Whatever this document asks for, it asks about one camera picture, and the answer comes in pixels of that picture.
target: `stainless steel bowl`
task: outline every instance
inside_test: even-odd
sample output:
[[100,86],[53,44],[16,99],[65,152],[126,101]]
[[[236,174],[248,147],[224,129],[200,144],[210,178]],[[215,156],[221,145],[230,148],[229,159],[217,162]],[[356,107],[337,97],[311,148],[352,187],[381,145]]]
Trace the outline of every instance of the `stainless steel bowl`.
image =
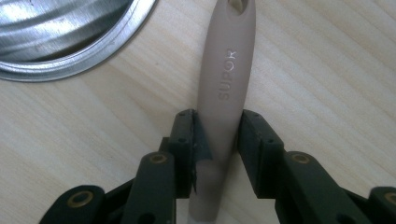
[[1,0],[0,78],[49,81],[119,49],[157,0]]

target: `silver metal container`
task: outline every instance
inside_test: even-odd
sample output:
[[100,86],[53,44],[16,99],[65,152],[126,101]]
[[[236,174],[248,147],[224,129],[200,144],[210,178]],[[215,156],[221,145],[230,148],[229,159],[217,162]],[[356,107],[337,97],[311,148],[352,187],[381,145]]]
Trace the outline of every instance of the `silver metal container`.
[[157,0],[0,0],[0,78],[49,81],[119,49]]

